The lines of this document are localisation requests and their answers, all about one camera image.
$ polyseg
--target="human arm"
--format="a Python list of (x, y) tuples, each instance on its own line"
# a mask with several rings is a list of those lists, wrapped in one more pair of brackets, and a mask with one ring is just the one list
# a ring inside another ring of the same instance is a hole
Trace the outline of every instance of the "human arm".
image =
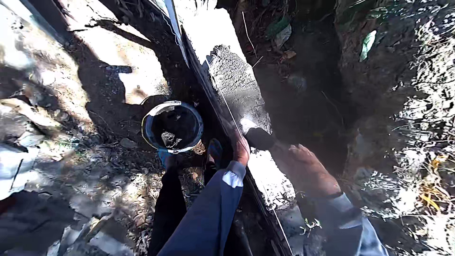
[(281, 143), (270, 151), (294, 188), (305, 192), (315, 203), (318, 220), (328, 236), (324, 246), (328, 256), (388, 255), (371, 223), (352, 205), (313, 152), (300, 144)]
[(234, 157), (217, 171), (160, 250), (162, 255), (222, 255), (243, 190), (249, 146), (234, 139)]

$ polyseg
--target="foot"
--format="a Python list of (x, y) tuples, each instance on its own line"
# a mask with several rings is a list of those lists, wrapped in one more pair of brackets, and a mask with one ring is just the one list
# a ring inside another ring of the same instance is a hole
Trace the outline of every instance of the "foot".
[(180, 164), (180, 157), (177, 154), (171, 154), (165, 151), (158, 151), (158, 157), (161, 160), (161, 164), (164, 169), (169, 170), (173, 167), (177, 167)]
[(207, 163), (214, 163), (217, 170), (219, 170), (222, 154), (223, 148), (221, 147), (220, 142), (215, 138), (211, 139), (207, 150)]

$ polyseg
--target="dry grass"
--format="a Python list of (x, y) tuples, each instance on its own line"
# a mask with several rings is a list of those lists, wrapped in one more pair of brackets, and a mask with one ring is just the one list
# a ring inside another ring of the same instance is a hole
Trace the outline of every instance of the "dry grass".
[(454, 210), (455, 196), (443, 188), (439, 174), (440, 165), (448, 158), (448, 155), (439, 155), (425, 167), (428, 175), (420, 183), (419, 200), (429, 213), (449, 214)]

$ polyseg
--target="blue sleeve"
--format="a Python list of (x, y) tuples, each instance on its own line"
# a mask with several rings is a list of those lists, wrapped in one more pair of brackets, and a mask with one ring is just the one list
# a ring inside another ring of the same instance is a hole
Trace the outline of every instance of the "blue sleeve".
[(388, 256), (370, 221), (345, 194), (315, 200), (316, 213), (328, 238), (327, 256)]
[(217, 171), (158, 256), (223, 255), (245, 173), (245, 166), (236, 161)]

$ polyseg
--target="person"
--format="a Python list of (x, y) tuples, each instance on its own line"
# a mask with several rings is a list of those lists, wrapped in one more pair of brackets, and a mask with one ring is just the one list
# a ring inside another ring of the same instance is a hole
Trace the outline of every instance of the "person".
[[(219, 169), (221, 145), (211, 140), (204, 173), (206, 186), (188, 212), (175, 158), (160, 156), (167, 172), (155, 206), (148, 256), (223, 255), (250, 157), (246, 139), (237, 131), (234, 134), (233, 159), (225, 169)], [(388, 255), (368, 219), (351, 204), (311, 151), (300, 144), (276, 142), (270, 152), (294, 188), (315, 202), (318, 220), (328, 236), (326, 255)]]

